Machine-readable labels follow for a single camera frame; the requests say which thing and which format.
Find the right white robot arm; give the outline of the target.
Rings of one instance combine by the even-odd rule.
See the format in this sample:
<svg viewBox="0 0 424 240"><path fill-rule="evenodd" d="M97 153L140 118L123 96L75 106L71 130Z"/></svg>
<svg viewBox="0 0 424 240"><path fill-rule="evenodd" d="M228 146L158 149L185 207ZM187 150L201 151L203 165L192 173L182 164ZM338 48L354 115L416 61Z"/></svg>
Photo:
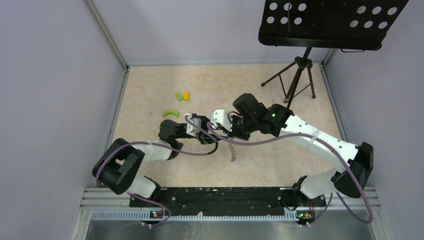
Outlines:
<svg viewBox="0 0 424 240"><path fill-rule="evenodd" d="M293 185L293 200L307 206L314 198L341 193L360 198L374 167L374 148L363 142L359 145L338 139L302 120L291 109L274 103L265 107L251 93L244 93L234 102L238 112L218 109L211 113L212 124L232 138L246 142L251 133L259 131L274 137L286 137L293 143L327 161L331 170L303 176Z"/></svg>

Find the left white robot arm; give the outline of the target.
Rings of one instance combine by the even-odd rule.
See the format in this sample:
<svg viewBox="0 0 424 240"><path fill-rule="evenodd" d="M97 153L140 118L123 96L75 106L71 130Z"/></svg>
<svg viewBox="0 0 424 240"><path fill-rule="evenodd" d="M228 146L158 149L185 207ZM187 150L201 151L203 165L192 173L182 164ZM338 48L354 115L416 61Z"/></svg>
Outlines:
<svg viewBox="0 0 424 240"><path fill-rule="evenodd" d="M159 126L158 139L147 142L128 142L116 139L92 169L96 184L108 188L117 195L135 194L149 207L160 202L160 185L146 176L137 173L143 163L168 161L183 154L183 143L179 139L196 139L202 145L213 144L209 155L217 151L216 139L204 134L206 117L191 119L188 123L163 120Z"/></svg>

